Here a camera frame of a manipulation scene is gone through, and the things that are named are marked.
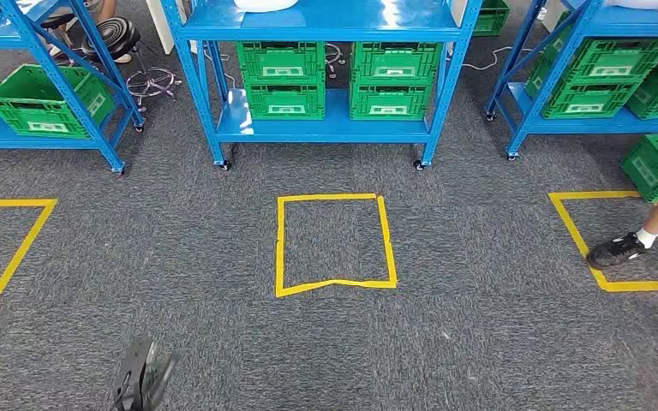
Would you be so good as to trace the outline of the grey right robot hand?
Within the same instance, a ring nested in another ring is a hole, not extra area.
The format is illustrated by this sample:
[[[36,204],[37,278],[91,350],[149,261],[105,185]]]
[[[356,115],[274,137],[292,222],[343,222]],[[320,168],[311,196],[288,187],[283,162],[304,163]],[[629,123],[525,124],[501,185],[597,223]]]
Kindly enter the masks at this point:
[[[161,403],[178,360],[179,356],[177,354],[171,354],[166,361],[153,360],[147,362],[147,369],[141,385],[143,410],[155,410]]]

